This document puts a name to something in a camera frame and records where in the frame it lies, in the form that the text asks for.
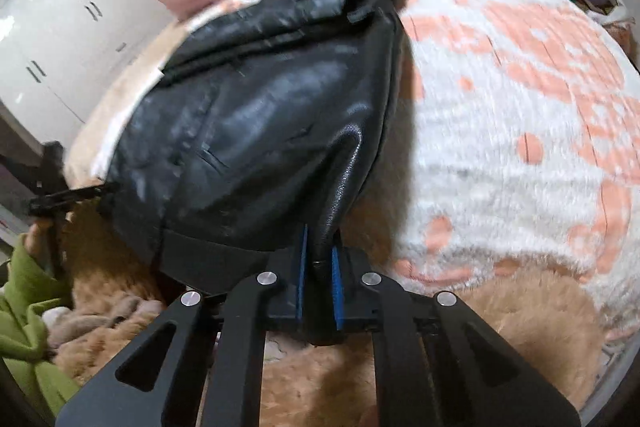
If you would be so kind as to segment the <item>person's left hand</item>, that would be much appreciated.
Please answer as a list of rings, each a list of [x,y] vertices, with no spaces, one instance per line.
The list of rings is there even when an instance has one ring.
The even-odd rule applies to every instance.
[[[29,256],[43,268],[47,268],[48,265],[62,265],[62,243],[53,220],[36,218],[29,227],[23,243]]]

